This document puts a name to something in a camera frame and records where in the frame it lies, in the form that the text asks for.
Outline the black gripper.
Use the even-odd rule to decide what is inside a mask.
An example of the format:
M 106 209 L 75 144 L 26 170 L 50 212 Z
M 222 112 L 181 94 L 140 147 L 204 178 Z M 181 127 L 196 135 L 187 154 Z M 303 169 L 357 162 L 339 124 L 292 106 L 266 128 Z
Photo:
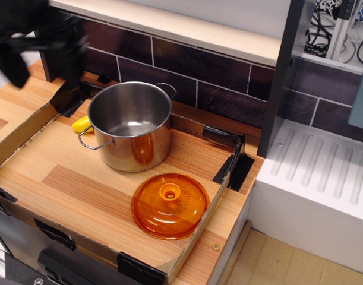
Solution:
M 57 57 L 59 74 L 69 88 L 76 88 L 87 46 L 77 24 L 77 18 L 57 11 L 49 1 L 0 1 L 0 71 L 23 88 L 30 73 L 21 54 L 50 51 Z

